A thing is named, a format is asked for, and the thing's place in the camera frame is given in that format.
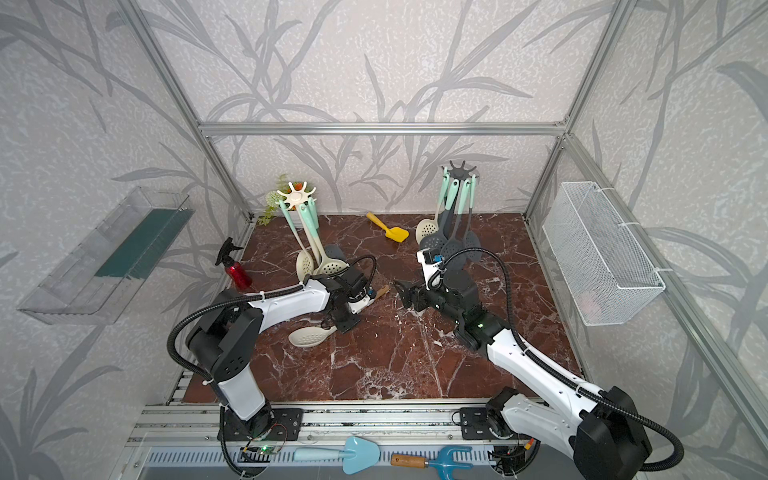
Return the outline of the large cream skimmer green handle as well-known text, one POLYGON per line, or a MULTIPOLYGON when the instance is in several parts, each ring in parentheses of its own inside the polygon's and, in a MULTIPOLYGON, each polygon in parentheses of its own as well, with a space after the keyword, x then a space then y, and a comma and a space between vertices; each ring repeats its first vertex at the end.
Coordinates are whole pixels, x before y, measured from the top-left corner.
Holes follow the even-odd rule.
POLYGON ((416 241, 418 244, 422 243, 422 240, 429 235, 436 233, 438 230, 438 221, 433 218, 425 218, 419 222, 416 228, 416 241))

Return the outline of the grey skimmer green handle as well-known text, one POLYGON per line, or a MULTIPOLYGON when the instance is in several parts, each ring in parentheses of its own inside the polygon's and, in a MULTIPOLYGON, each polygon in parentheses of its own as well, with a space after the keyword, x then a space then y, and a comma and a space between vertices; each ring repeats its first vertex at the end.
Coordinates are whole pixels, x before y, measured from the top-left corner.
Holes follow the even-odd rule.
MULTIPOLYGON (((445 209, 444 209, 445 213, 447 213, 452 207, 454 200, 456 198, 457 192, 459 190, 459 185, 460 185, 460 181, 458 179, 454 179, 451 182, 447 191, 447 196, 445 201, 445 209)), ((447 220, 447 215, 444 215, 442 219, 438 221, 438 227, 436 232, 426 236, 422 240, 422 242, 419 244, 421 250, 439 249, 444 245, 444 243, 447 241, 447 238, 445 237, 443 232, 446 220, 447 220)))
POLYGON ((437 201, 437 207, 436 207, 435 216, 434 216, 434 220, 435 221, 438 221, 439 215, 440 215, 440 213, 442 211, 443 202, 445 200, 445 195, 446 195, 447 189, 449 187, 449 184, 450 184, 449 169, 447 167, 443 167, 443 176, 442 176, 442 180, 441 180, 441 185, 440 185, 439 195, 438 195, 438 201, 437 201))

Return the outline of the cream slotted spatula wooden handle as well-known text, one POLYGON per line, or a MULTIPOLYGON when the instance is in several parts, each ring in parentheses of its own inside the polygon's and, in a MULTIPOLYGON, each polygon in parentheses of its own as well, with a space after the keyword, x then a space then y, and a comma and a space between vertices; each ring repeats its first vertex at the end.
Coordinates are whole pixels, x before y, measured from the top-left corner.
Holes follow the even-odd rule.
MULTIPOLYGON (((390 291, 391 287, 385 285, 379 290, 371 289, 369 293, 359 302, 352 304, 352 312, 359 313, 383 295, 390 291)), ((298 348, 312 348, 320 345, 330 335, 337 331, 337 326, 333 325, 329 328, 323 328, 320 326, 303 327, 293 331, 288 340, 291 345, 298 348)))

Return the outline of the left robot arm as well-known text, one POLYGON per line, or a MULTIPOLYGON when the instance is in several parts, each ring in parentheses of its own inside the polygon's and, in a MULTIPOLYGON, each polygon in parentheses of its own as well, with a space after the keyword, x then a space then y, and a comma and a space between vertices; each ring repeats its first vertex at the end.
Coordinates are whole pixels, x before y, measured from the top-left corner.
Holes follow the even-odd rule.
POLYGON ((308 276, 298 284, 240 295, 224 290, 215 302, 180 323, 194 328, 185 340, 199 375, 225 408, 243 422, 267 414, 268 401, 250 367, 259 335, 282 322, 311 313, 327 315, 345 333, 360 322, 359 313, 375 296, 372 280, 355 267, 340 273, 308 276))

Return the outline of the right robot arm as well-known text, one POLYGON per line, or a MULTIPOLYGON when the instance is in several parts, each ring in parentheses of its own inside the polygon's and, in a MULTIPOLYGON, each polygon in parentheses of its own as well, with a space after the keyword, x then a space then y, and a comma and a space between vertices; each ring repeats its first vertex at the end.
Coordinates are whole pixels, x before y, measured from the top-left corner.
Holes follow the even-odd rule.
POLYGON ((559 366, 529 342, 515 338, 506 320, 479 300, 465 271, 451 271, 445 287, 402 280, 394 285, 407 309, 440 312, 455 323, 454 335, 467 348, 485 355, 539 397, 529 400, 505 389, 490 403, 492 424, 502 437, 534 437, 573 459, 586 479, 632 479, 653 448, 635 420, 636 406, 618 387, 603 390, 559 366))

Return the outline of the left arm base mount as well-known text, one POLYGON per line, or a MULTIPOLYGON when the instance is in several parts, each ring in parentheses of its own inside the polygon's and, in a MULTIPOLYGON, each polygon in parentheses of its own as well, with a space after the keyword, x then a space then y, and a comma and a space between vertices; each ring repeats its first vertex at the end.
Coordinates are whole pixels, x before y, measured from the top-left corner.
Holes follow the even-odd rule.
POLYGON ((301 408, 270 408, 260 411, 250 420, 241 420, 225 407, 220 415, 218 440, 297 441, 304 410, 301 408))

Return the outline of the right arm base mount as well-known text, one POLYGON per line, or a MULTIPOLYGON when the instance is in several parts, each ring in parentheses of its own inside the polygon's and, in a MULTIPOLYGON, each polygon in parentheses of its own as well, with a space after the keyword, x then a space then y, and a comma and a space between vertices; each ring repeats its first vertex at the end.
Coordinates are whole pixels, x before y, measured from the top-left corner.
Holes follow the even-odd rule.
POLYGON ((451 414, 464 440, 506 440, 513 436, 500 411, 490 407, 463 407, 451 414))

